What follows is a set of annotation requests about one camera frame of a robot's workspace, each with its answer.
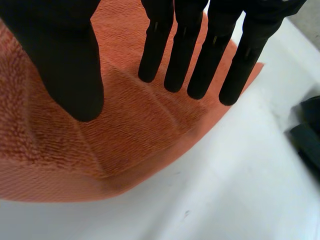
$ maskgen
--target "orange towel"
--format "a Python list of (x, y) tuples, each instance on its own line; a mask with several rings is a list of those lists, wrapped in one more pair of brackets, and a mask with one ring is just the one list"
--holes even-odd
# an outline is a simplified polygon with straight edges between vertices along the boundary
[[(180, 92), (163, 87), (177, 29), (156, 76), (137, 77), (149, 21), (138, 0), (102, 0), (92, 17), (100, 47), (105, 104), (89, 123), (72, 119), (47, 94), (36, 68), (0, 22), (0, 197), (27, 202), (100, 200), (163, 169), (226, 113), (218, 93), (236, 46), (230, 43), (208, 93), (188, 97), (207, 19)], [(257, 64), (247, 83), (260, 72)]]

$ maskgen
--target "white surface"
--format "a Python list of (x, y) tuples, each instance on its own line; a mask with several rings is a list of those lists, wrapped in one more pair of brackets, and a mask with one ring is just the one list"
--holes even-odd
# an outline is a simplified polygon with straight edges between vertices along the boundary
[(320, 54), (285, 20), (260, 61), (238, 103), (175, 163), (104, 201), (2, 201), (0, 239), (320, 240), (319, 187), (283, 134), (319, 84)]

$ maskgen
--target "black rubber finger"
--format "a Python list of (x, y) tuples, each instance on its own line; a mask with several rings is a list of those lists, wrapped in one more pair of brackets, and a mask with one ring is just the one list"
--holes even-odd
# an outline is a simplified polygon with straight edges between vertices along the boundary
[(164, 87), (169, 92), (178, 92), (184, 83), (207, 2), (207, 0), (176, 0), (174, 3), (178, 28), (164, 78)]
[(320, 134), (320, 96), (309, 98), (301, 103), (303, 116), (314, 131)]
[(320, 137), (307, 123), (294, 127), (290, 134), (301, 151), (320, 169)]
[(219, 13), (210, 6), (208, 32), (187, 88), (191, 98), (198, 100), (205, 96), (241, 12)]
[(138, 70), (139, 78), (150, 83), (156, 77), (174, 22), (172, 0), (141, 0), (150, 24)]
[(104, 90), (91, 23), (55, 26), (4, 0), (0, 16), (37, 67), (49, 95), (76, 120), (95, 119), (103, 108)]
[(245, 17), (239, 46), (219, 93), (222, 104), (230, 106), (236, 103), (265, 44), (281, 23), (282, 20), (259, 22), (248, 15)]

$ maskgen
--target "towel fold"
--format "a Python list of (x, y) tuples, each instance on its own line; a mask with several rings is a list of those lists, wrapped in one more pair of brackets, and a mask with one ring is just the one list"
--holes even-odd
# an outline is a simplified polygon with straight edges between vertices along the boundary
[[(229, 109), (218, 93), (236, 51), (230, 42), (202, 100), (187, 85), (207, 32), (204, 17), (186, 81), (163, 86), (174, 23), (155, 80), (138, 68), (149, 20), (138, 0), (102, 0), (91, 18), (99, 44), (104, 107), (78, 122), (48, 95), (23, 49), (0, 22), (0, 198), (78, 202), (121, 194), (163, 169), (200, 140)], [(260, 72), (257, 64), (246, 85)]]

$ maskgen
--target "gloved hand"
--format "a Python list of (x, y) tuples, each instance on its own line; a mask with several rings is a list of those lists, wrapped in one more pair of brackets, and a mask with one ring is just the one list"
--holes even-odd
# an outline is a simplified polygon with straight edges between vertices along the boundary
[(100, 0), (0, 0), (0, 18), (36, 66), (50, 96), (72, 117), (102, 111), (99, 47), (90, 18)]
[[(243, 34), (232, 64), (220, 90), (224, 105), (234, 104), (256, 64), (266, 42), (279, 29), (283, 19), (296, 14), (306, 0), (211, 0), (208, 31), (187, 93), (193, 99), (206, 94), (222, 55), (231, 39), (236, 21), (246, 12)], [(164, 87), (178, 92), (185, 80), (196, 40), (201, 28), (203, 10), (208, 0), (141, 0), (150, 19), (138, 76), (151, 82), (160, 66), (175, 18), (174, 36)]]

